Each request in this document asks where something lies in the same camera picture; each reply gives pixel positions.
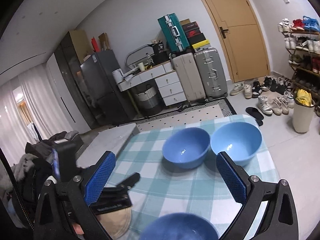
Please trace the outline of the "dark blue bowl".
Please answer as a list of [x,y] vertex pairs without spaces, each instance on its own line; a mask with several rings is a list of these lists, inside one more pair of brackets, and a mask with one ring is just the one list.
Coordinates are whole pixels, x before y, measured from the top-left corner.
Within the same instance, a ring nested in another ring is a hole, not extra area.
[[209,148],[209,134],[204,129],[189,127],[170,136],[163,145],[162,154],[179,168],[193,169],[204,162]]
[[192,213],[172,213],[157,218],[139,239],[219,239],[214,226]]

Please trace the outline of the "light blue bowl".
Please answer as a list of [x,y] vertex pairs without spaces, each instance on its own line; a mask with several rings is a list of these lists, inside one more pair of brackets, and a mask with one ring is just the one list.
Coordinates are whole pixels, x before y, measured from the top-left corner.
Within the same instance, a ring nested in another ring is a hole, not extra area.
[[217,155],[226,152],[237,165],[246,166],[262,144],[260,129],[247,122],[231,122],[221,126],[210,137],[210,146]]

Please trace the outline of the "teal checkered tablecloth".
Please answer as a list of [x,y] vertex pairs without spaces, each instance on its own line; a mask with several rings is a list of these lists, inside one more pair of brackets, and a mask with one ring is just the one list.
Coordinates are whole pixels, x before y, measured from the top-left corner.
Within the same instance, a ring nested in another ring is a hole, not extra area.
[[132,218],[121,239],[139,239],[149,223],[177,212],[203,217],[222,235],[239,212],[241,205],[234,201],[217,172],[212,151],[192,170],[180,169],[163,158],[165,141],[185,127],[141,132],[117,154],[108,186],[117,185],[135,172],[140,174],[139,182],[129,191]]

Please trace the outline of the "grey side table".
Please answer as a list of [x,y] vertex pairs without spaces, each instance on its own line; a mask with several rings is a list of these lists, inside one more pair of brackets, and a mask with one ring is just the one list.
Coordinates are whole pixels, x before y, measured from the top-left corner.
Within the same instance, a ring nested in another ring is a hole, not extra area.
[[138,133],[135,123],[100,132],[77,159],[77,166],[86,168],[96,164],[106,151],[111,151],[117,156],[127,142]]

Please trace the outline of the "dark grey refrigerator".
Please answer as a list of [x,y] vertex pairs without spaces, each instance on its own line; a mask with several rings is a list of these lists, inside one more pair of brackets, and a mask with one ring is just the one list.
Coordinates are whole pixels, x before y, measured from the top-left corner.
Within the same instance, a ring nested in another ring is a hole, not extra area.
[[129,95],[120,91],[112,75],[120,68],[114,52],[93,53],[80,67],[89,96],[102,110],[104,122],[108,125],[131,122],[137,113]]

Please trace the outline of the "striped laundry basket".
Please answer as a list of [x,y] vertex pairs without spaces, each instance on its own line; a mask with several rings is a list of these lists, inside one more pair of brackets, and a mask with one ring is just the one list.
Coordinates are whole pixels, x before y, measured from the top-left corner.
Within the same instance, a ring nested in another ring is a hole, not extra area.
[[144,92],[135,94],[135,99],[144,116],[153,116],[162,111],[157,90],[151,85],[147,85]]

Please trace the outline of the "black slipper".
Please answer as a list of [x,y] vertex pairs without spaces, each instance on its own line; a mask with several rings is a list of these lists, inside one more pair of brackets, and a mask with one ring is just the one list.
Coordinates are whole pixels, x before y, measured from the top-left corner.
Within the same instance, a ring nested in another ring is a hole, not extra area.
[[256,120],[262,121],[264,119],[264,116],[255,107],[247,107],[245,111],[247,114],[249,114],[251,117],[255,118]]

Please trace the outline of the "patterned floor rug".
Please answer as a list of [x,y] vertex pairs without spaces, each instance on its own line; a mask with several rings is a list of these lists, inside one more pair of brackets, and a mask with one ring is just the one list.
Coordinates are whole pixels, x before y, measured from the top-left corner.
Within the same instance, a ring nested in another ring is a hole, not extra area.
[[175,110],[164,111],[149,118],[142,118],[129,122],[140,132],[153,129],[172,128],[193,123],[225,118],[236,115],[236,111],[227,98],[214,99],[206,103],[196,103],[187,107],[182,105]]

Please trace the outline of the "white drawer desk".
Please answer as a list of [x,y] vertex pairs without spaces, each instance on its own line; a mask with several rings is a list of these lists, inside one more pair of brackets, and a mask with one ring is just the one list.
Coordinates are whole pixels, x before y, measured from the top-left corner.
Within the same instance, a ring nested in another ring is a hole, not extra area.
[[118,88],[123,92],[148,81],[155,81],[157,89],[166,106],[175,105],[187,100],[178,74],[170,61],[166,61],[149,70],[132,75],[128,81],[121,81],[118,84]]

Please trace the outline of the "oval mirror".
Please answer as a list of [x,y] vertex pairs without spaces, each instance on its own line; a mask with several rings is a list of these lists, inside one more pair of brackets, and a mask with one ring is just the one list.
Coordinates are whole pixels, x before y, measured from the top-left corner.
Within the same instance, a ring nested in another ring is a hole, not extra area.
[[151,44],[145,44],[130,52],[125,58],[125,67],[130,68],[130,65],[146,60],[147,54],[150,56],[153,55],[153,48]]

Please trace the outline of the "silver aluminium suitcase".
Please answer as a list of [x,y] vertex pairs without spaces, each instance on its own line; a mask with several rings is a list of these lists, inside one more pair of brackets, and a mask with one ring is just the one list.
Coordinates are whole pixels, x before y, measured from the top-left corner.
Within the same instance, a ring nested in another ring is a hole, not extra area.
[[207,48],[194,54],[200,78],[208,97],[227,97],[228,88],[223,66],[215,48]]

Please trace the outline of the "beige suitcase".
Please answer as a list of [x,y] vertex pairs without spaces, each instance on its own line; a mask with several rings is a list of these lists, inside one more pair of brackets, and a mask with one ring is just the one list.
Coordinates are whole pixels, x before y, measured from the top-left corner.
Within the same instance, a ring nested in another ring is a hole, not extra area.
[[192,53],[187,53],[172,59],[174,68],[180,79],[188,102],[206,97],[200,74]]

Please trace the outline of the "teal hard suitcase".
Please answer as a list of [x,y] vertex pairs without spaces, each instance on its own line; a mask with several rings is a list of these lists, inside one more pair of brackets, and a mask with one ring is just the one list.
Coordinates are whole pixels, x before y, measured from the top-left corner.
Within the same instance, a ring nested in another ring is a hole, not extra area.
[[175,13],[164,15],[158,19],[158,23],[172,52],[187,50],[189,42]]

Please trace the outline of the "wooden shoe rack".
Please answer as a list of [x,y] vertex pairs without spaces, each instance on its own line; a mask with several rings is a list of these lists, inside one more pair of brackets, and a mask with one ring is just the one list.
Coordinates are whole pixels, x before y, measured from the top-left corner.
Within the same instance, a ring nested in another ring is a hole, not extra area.
[[278,31],[284,37],[288,64],[293,70],[291,78],[278,81],[278,93],[293,108],[294,94],[299,89],[305,90],[314,100],[315,113],[319,115],[319,22],[309,16],[292,22],[284,18],[278,23]]

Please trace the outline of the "wooden door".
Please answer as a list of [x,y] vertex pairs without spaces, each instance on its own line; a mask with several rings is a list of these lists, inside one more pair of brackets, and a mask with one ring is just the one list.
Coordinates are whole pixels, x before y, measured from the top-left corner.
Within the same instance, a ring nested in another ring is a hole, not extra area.
[[248,0],[202,0],[216,31],[233,81],[270,73],[263,35]]

